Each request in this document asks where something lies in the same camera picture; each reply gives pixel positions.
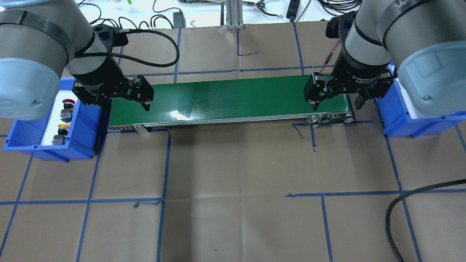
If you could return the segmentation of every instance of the green conveyor belt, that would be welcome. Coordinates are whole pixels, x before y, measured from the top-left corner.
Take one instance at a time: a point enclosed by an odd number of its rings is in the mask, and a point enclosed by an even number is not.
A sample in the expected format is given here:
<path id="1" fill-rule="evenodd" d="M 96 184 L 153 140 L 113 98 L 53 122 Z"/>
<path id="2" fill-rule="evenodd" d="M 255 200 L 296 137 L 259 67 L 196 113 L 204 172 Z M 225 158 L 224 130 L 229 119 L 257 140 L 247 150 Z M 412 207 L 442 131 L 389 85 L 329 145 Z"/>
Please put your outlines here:
<path id="1" fill-rule="evenodd" d="M 146 127 L 307 117 L 303 99 L 309 76 L 284 76 L 154 85 L 149 112 L 134 101 L 114 99 L 109 127 Z M 351 111 L 346 96 L 325 100 L 318 112 Z"/>

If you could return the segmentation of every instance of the blue tape grid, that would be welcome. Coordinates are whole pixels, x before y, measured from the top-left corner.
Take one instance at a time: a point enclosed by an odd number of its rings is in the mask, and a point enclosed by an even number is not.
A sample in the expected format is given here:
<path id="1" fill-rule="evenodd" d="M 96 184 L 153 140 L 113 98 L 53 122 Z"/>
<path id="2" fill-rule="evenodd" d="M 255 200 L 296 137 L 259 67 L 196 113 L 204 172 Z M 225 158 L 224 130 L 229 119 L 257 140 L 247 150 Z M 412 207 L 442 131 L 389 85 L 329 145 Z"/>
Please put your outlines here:
<path id="1" fill-rule="evenodd" d="M 391 146 L 390 146 L 390 141 L 388 139 L 388 136 L 387 135 L 384 135 L 385 137 L 385 142 L 387 144 L 387 149 L 388 149 L 388 153 L 390 155 L 390 160 L 391 160 L 391 165 L 393 166 L 393 172 L 395 173 L 395 178 L 397 180 L 397 183 L 398 183 L 398 190 L 400 192 L 400 195 L 403 194 L 403 187 L 401 186 L 401 181 L 398 179 L 398 169 L 397 169 L 397 165 L 395 163 L 395 158 L 393 157 L 393 152 L 391 150 Z M 409 228 L 409 231 L 411 233 L 411 238 L 412 238 L 412 242 L 413 242 L 413 245 L 414 245 L 414 250 L 416 251 L 416 257 L 418 258 L 418 261 L 419 262 L 422 262 L 422 258 L 421 258 L 421 253 L 419 251 L 419 246 L 418 246 L 418 241 L 416 240 L 416 235 L 414 234 L 414 229 L 412 227 L 412 223 L 411 223 L 411 216 L 409 215 L 409 211 L 408 211 L 408 205 L 406 204 L 406 200 L 402 200 L 402 203 L 403 203 L 403 209 L 404 209 L 404 214 L 406 215 L 406 220 L 408 221 L 408 228 Z"/>
<path id="2" fill-rule="evenodd" d="M 165 160 L 164 190 L 162 193 L 163 198 L 167 196 L 167 182 L 168 182 L 168 167 L 170 163 L 170 150 L 171 150 L 171 134 L 170 132 L 168 132 L 167 157 Z M 160 220 L 159 220 L 159 225 L 158 225 L 157 262 L 160 262 L 160 251 L 162 251 L 162 229 L 164 226 L 164 215 L 165 215 L 165 201 L 162 202 L 162 206 L 160 210 Z"/>
<path id="3" fill-rule="evenodd" d="M 293 23 L 293 30 L 295 31 L 296 45 L 298 47 L 299 64 L 301 65 L 301 75 L 304 75 L 304 67 L 303 67 L 303 64 L 302 64 L 301 46 L 299 44 L 299 37 L 298 37 L 298 30 L 296 29 L 296 23 Z"/>
<path id="4" fill-rule="evenodd" d="M 10 220 L 8 221 L 7 230 L 5 232 L 5 235 L 3 236 L 3 241 L 0 246 L 0 257 L 1 257 L 1 254 L 3 253 L 3 248 L 5 248 L 5 243 L 7 242 L 8 233 L 10 232 L 11 224 L 13 223 L 14 215 L 16 213 L 16 209 L 18 208 L 18 205 L 20 202 L 21 194 L 23 193 L 24 184 L 26 183 L 27 174 L 29 173 L 29 169 L 31 168 L 33 157 L 34 157 L 34 153 L 32 153 L 31 156 L 29 157 L 29 162 L 27 163 L 26 171 L 24 172 L 23 181 L 21 182 L 18 196 L 16 196 L 16 202 L 14 203 L 13 211 L 11 212 Z"/>
<path id="5" fill-rule="evenodd" d="M 259 51 L 256 51 L 256 52 L 250 53 L 250 54 L 243 54 L 243 55 L 254 55 L 254 54 L 257 54 L 257 53 L 259 53 Z M 243 55 L 240 55 L 240 29 L 236 30 L 236 54 L 238 56 L 243 56 Z"/>
<path id="6" fill-rule="evenodd" d="M 329 253 L 329 261 L 333 262 L 332 245 L 330 244 L 329 222 L 327 221 L 327 209 L 325 208 L 325 199 L 323 196 L 321 196 L 321 205 L 322 205 L 323 226 L 325 229 L 325 239 L 327 240 L 327 251 Z"/>
<path id="7" fill-rule="evenodd" d="M 372 121 L 372 120 L 365 120 L 365 121 L 355 121 L 351 124 L 373 124 L 375 123 L 375 121 Z M 302 139 L 304 139 L 304 137 L 302 136 L 300 130 L 298 129 L 298 126 L 306 126 L 306 125 L 309 125 L 309 123 L 294 123 L 292 124 L 293 128 L 295 128 L 296 130 L 298 130 L 298 133 L 300 135 L 300 137 Z M 315 145 L 315 139 L 314 139 L 314 129 L 312 127 L 311 128 L 311 136 L 312 136 L 312 140 L 313 140 L 313 147 L 316 146 Z M 456 128 L 456 131 L 458 133 L 458 137 L 463 145 L 463 148 L 466 152 L 466 143 L 463 139 L 463 136 L 461 134 L 461 131 L 459 130 L 459 127 L 458 126 L 455 126 Z M 291 198 L 294 198 L 294 197 L 320 197 L 321 200 L 322 200 L 322 214 L 323 214 L 323 219 L 324 219 L 324 227 L 325 227 L 325 235 L 326 235 L 326 239 L 327 239 L 327 247 L 328 247 L 328 252 L 329 252 L 329 260 L 331 262 L 333 262 L 333 256 L 332 256 L 332 249 L 331 249 L 331 244 L 330 244 L 330 235 L 329 235 L 329 229 L 328 229 L 328 222 L 327 222 L 327 214 L 326 214 L 326 210 L 325 210 L 325 200 L 324 200 L 324 197 L 332 197 L 332 196 L 361 196 L 361 195 L 402 195 L 404 193 L 407 193 L 409 192 L 409 190 L 403 190 L 403 187 L 401 185 L 401 182 L 400 180 L 398 179 L 398 169 L 396 167 L 396 163 L 395 163 L 395 158 L 393 156 L 393 152 L 392 152 L 392 149 L 391 149 L 391 146 L 390 146 L 390 141 L 389 141 L 389 138 L 387 135 L 384 136 L 385 138 L 385 142 L 386 142 L 386 145 L 387 145 L 387 150 L 389 152 L 389 156 L 390 156 L 390 160 L 391 160 L 391 163 L 392 163 L 392 167 L 393 167 L 393 172 L 395 174 L 395 178 L 397 180 L 397 185 L 398 185 L 398 190 L 396 191 L 366 191 L 366 192 L 330 192 L 330 193 L 297 193 L 297 194 L 288 194 L 286 195 L 285 197 L 291 197 Z M 422 193 L 466 193 L 466 188 L 461 188 L 461 189 L 434 189 L 434 190 L 429 190 L 429 191 L 424 191 Z M 418 242 L 417 242 L 417 239 L 416 239 L 416 236 L 414 234 L 414 229 L 413 229 L 413 226 L 412 226 L 412 222 L 411 222 L 411 216 L 409 214 L 409 210 L 408 210 L 408 206 L 406 204 L 406 201 L 403 200 L 402 201 L 403 203 L 403 209 L 404 209 L 404 213 L 405 213 L 405 216 L 406 216 L 406 220 L 408 222 L 408 227 L 409 227 L 409 231 L 410 231 L 410 234 L 411 234 L 411 239 L 412 239 L 412 242 L 413 242 L 413 246 L 414 246 L 414 250 L 416 252 L 416 257 L 418 259 L 418 262 L 422 262 L 422 257 L 421 257 L 421 254 L 420 254 L 420 251 L 419 251 L 419 247 L 418 247 Z"/>
<path id="8" fill-rule="evenodd" d="M 96 182 L 97 170 L 99 167 L 100 157 L 102 156 L 102 148 L 103 148 L 103 143 L 105 141 L 105 138 L 106 138 L 106 134 L 102 136 L 102 140 L 100 141 L 99 153 L 97 155 L 96 165 L 94 167 L 94 173 L 92 174 L 92 181 L 90 184 L 89 195 L 88 195 L 87 204 L 86 204 L 86 212 L 84 213 L 84 221 L 82 223 L 81 235 L 79 237 L 78 251 L 76 253 L 76 262 L 79 262 L 79 258 L 81 257 L 82 241 L 84 240 L 84 232 L 86 231 L 87 218 L 89 215 L 89 208 L 91 204 L 90 201 L 92 198 L 92 192 L 94 191 L 94 184 Z"/>

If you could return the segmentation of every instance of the blue plastic bin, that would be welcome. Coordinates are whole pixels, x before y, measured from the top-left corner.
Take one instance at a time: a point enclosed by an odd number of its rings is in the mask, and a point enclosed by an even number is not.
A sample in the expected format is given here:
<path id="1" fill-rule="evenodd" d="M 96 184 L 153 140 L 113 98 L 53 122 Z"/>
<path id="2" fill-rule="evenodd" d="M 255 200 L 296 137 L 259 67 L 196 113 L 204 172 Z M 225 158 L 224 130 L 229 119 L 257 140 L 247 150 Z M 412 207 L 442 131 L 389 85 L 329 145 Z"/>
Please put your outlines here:
<path id="1" fill-rule="evenodd" d="M 60 90 L 71 90 L 74 79 L 62 79 Z M 42 160 L 90 159 L 95 156 L 94 142 L 99 124 L 101 108 L 86 106 L 77 101 L 73 119 L 70 123 L 68 138 L 64 145 L 40 145 L 47 127 L 50 112 L 37 120 L 15 120 L 8 134 L 4 151 L 20 151 L 27 155 L 34 154 Z"/>
<path id="2" fill-rule="evenodd" d="M 385 125 L 384 134 L 389 137 L 440 134 L 466 119 L 466 111 L 457 112 L 449 116 L 432 116 L 429 118 L 411 118 L 398 80 L 390 87 L 382 99 L 376 99 Z"/>

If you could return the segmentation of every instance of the cable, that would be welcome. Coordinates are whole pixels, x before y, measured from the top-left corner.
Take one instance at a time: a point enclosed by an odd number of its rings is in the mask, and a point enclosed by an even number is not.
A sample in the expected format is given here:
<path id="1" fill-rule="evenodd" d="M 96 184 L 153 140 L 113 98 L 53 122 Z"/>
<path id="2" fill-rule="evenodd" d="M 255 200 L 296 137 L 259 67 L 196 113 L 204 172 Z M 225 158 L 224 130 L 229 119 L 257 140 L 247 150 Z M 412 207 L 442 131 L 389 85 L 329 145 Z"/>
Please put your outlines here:
<path id="1" fill-rule="evenodd" d="M 138 58 L 135 58 L 135 57 L 132 57 L 132 56 L 129 56 L 129 55 L 122 55 L 122 54 L 118 54 L 118 53 L 88 53 L 88 54 L 80 54 L 80 55 L 76 55 L 75 58 L 82 58 L 82 57 L 96 57 L 96 56 L 113 56 L 113 57 L 120 57 L 120 58 L 124 58 L 124 59 L 128 59 L 128 60 L 132 60 L 132 61 L 135 61 L 135 62 L 138 62 L 140 64 L 143 64 L 143 65 L 148 65 L 148 66 L 152 66 L 152 67 L 169 67 L 169 66 L 172 66 L 174 64 L 176 64 L 179 60 L 179 49 L 178 49 L 178 46 L 176 45 L 175 41 L 169 37 L 168 35 L 164 34 L 164 33 L 161 33 L 159 31 L 155 31 L 155 30 L 148 30 L 148 29 L 128 29 L 128 34 L 134 34 L 134 33 L 151 33 L 151 34 L 157 34 L 157 35 L 160 35 L 166 39 L 168 39 L 172 45 L 175 47 L 175 52 L 176 52 L 176 58 L 175 60 L 173 60 L 172 62 L 170 63 L 166 63 L 166 64 L 157 64 L 157 63 L 151 63 L 151 62 L 147 62 L 147 61 L 144 61 L 144 60 L 141 60 L 141 59 L 138 59 Z"/>
<path id="2" fill-rule="evenodd" d="M 151 17 L 151 26 L 152 26 L 152 27 L 155 28 L 155 21 L 156 21 L 158 18 L 162 18 L 162 19 L 167 20 L 168 23 L 170 24 L 171 28 L 173 29 L 173 24 L 172 24 L 172 23 L 170 22 L 170 20 L 169 20 L 166 16 L 164 16 L 163 14 L 156 14 L 156 15 L 153 15 L 153 16 Z"/>
<path id="3" fill-rule="evenodd" d="M 96 20 L 96 22 L 99 21 L 99 20 L 103 20 L 101 24 L 105 23 L 106 21 L 109 21 L 110 24 L 112 24 L 112 27 L 114 27 L 114 28 L 118 27 L 118 23 L 115 20 L 111 19 L 111 18 L 99 18 L 99 19 Z"/>
<path id="4" fill-rule="evenodd" d="M 310 4 L 310 3 L 311 3 L 311 0 L 309 0 L 308 4 L 307 4 L 306 7 L 304 8 L 304 10 L 302 11 L 301 15 L 298 17 L 298 19 L 295 20 L 296 22 L 302 17 L 302 15 L 303 15 L 304 12 L 306 11 L 306 9 L 309 7 L 309 4 Z"/>
<path id="5" fill-rule="evenodd" d="M 100 9 L 100 7 L 98 5 L 95 5 L 95 4 L 89 4 L 89 3 L 83 3 L 85 0 L 81 1 L 81 3 L 77 4 L 77 6 L 81 6 L 81 5 L 86 5 L 86 6 L 95 6 L 99 9 L 99 17 L 95 20 L 93 20 L 92 22 L 90 22 L 90 24 L 95 24 L 101 17 L 102 17 L 102 10 Z"/>
<path id="6" fill-rule="evenodd" d="M 136 24 L 135 24 L 133 21 L 131 21 L 131 20 L 129 20 L 128 18 L 123 17 L 123 16 L 118 17 L 118 23 L 120 24 L 120 28 L 123 28 L 123 26 L 121 25 L 121 21 L 120 21 L 122 18 L 128 20 L 129 22 L 131 22 L 131 24 L 133 24 L 134 28 L 137 29 L 137 26 L 136 26 Z"/>
<path id="7" fill-rule="evenodd" d="M 280 17 L 280 18 L 283 18 L 283 15 L 281 14 L 271 14 L 271 13 L 267 13 L 266 11 L 264 11 L 264 9 L 261 9 L 261 8 L 258 8 L 261 12 L 263 12 L 264 14 L 268 15 L 268 16 L 276 16 L 276 17 Z"/>
<path id="8" fill-rule="evenodd" d="M 256 7 L 257 9 L 259 9 L 263 14 L 265 15 L 268 15 L 268 16 L 275 16 L 275 17 L 279 17 L 280 19 L 283 18 L 283 15 L 281 14 L 271 14 L 271 13 L 267 13 L 264 8 L 265 8 L 265 3 L 264 3 L 264 0 L 260 0 L 259 2 L 256 3 Z"/>
<path id="9" fill-rule="evenodd" d="M 346 11 L 352 10 L 361 5 L 362 0 L 317 0 L 322 5 L 325 12 L 338 16 L 339 14 L 345 14 Z M 339 14 L 334 14 L 329 10 L 337 11 Z"/>
<path id="10" fill-rule="evenodd" d="M 148 28 L 150 27 L 149 24 L 148 24 L 146 21 L 142 21 L 142 22 L 139 23 L 139 26 L 138 26 L 137 28 L 141 29 L 141 25 L 142 25 L 143 23 L 145 23 L 145 24 L 147 25 Z"/>
<path id="11" fill-rule="evenodd" d="M 155 11 L 155 2 L 157 2 L 157 0 L 154 0 L 154 3 L 152 4 L 152 11 L 154 11 L 154 13 L 163 13 L 165 11 L 172 10 L 172 9 L 178 9 L 178 11 L 181 12 L 181 9 L 179 9 L 178 7 L 171 7 L 171 8 L 162 10 L 162 11 Z"/>
<path id="12" fill-rule="evenodd" d="M 336 45 L 333 47 L 332 51 L 330 52 L 329 56 L 327 56 L 327 59 L 325 59 L 325 63 L 323 64 L 323 67 L 320 69 L 319 73 L 323 71 L 323 69 L 327 66 L 327 64 L 330 62 L 330 59 L 332 58 L 333 52 L 335 51 L 336 47 L 340 43 L 340 40 L 338 39 L 338 42 L 336 42 Z"/>
<path id="13" fill-rule="evenodd" d="M 404 262 L 403 258 L 401 257 L 400 252 L 398 251 L 395 242 L 393 241 L 393 238 L 391 236 L 391 230 L 390 230 L 390 216 L 393 208 L 395 205 L 402 201 L 403 199 L 412 196 L 417 193 L 421 193 L 427 190 L 432 190 L 435 188 L 440 188 L 440 187 L 445 187 L 445 186 L 454 186 L 454 185 L 460 185 L 460 184 L 466 184 L 466 179 L 461 179 L 461 180 L 455 180 L 455 181 L 450 181 L 450 182 L 445 182 L 445 183 L 440 183 L 440 184 L 435 184 L 435 185 L 430 185 L 430 186 L 424 186 L 420 187 L 418 189 L 411 190 L 407 193 L 402 194 L 401 196 L 395 198 L 390 205 L 388 206 L 387 209 L 387 214 L 385 215 L 385 233 L 387 234 L 387 239 L 388 243 L 390 244 L 391 250 L 393 251 L 393 254 L 395 254 L 395 257 L 397 258 L 398 262 Z"/>

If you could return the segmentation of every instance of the floor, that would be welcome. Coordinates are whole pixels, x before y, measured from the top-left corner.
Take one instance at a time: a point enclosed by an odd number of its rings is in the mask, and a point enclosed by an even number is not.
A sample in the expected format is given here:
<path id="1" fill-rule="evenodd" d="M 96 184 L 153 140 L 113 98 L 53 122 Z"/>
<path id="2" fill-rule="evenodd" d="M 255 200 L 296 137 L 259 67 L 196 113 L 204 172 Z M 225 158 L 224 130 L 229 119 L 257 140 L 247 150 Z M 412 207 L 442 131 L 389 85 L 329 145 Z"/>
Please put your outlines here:
<path id="1" fill-rule="evenodd" d="M 313 37 L 323 28 L 248 25 L 241 43 L 218 28 L 168 30 L 180 43 L 179 65 L 121 67 L 151 83 L 310 74 L 335 45 Z M 281 38 L 267 45 L 273 33 Z M 170 59 L 171 49 L 152 55 L 153 47 L 130 42 L 120 51 Z M 96 157 L 69 163 L 0 151 L 0 261 L 396 261 L 384 231 L 388 204 L 406 190 L 464 178 L 466 124 L 387 138 L 373 102 L 355 116 L 316 129 L 295 119 L 103 132 Z M 0 144 L 10 124 L 0 119 Z M 465 197 L 457 186 L 395 207 L 392 232 L 405 261 L 465 261 Z"/>

